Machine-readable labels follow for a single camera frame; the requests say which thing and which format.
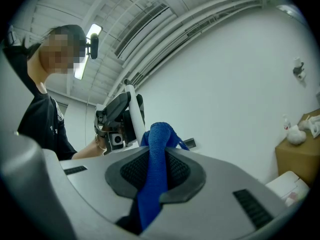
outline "white wall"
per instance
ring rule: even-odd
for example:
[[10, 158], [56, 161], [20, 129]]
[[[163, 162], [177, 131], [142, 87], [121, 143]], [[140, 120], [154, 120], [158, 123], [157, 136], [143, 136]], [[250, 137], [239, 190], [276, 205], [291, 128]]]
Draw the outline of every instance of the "white wall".
[[49, 91], [57, 102], [67, 105], [64, 127], [68, 141], [76, 151], [86, 147], [95, 138], [95, 107]]
[[[293, 58], [305, 65], [305, 85]], [[167, 122], [200, 154], [231, 162], [263, 183], [278, 175], [283, 114], [296, 124], [319, 108], [318, 48], [307, 28], [276, 9], [247, 12], [201, 35], [138, 90], [145, 123]]]

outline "short black hair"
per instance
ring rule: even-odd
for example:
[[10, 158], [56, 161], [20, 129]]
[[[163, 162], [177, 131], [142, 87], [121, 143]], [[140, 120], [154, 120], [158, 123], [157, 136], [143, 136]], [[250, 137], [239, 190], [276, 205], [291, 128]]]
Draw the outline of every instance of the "short black hair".
[[87, 37], [84, 32], [84, 30], [79, 25], [63, 25], [63, 26], [57, 26], [51, 28], [44, 38], [41, 40], [41, 42], [35, 43], [31, 45], [30, 47], [26, 48], [25, 42], [26, 38], [23, 38], [22, 40], [22, 50], [24, 54], [26, 55], [27, 59], [30, 59], [36, 52], [36, 50], [40, 47], [41, 43], [51, 34], [66, 34], [71, 35], [72, 40], [79, 43], [79, 57], [84, 57], [86, 52], [86, 43], [87, 43]]

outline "cardboard box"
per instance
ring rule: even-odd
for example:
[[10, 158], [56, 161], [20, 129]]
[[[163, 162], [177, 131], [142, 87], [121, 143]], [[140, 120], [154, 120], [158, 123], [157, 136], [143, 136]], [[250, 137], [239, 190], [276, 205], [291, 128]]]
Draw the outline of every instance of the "cardboard box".
[[[300, 121], [306, 120], [308, 116], [318, 115], [320, 109], [304, 114]], [[292, 171], [311, 187], [320, 169], [320, 136], [314, 138], [309, 130], [305, 133], [305, 142], [298, 146], [289, 143], [285, 138], [275, 148], [275, 155], [279, 176]]]

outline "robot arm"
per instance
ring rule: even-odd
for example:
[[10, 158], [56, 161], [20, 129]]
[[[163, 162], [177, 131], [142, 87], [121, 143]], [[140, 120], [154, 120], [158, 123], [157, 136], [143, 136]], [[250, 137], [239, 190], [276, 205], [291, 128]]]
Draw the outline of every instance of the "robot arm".
[[104, 138], [109, 152], [127, 147], [135, 140], [140, 146], [146, 131], [142, 96], [136, 96], [134, 86], [128, 80], [124, 83], [125, 92], [107, 106], [98, 104], [95, 110], [94, 131]]

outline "person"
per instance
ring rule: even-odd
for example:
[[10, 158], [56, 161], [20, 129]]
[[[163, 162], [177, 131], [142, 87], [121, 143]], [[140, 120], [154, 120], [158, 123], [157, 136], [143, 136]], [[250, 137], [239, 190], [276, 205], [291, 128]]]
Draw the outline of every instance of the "person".
[[69, 143], [64, 116], [57, 102], [48, 94], [46, 80], [52, 74], [70, 74], [82, 62], [86, 52], [86, 35], [78, 25], [53, 28], [41, 43], [3, 49], [9, 63], [22, 82], [34, 95], [18, 132], [34, 139], [43, 149], [56, 153], [59, 160], [81, 159], [102, 155], [105, 141], [95, 135], [92, 142], [80, 151]]

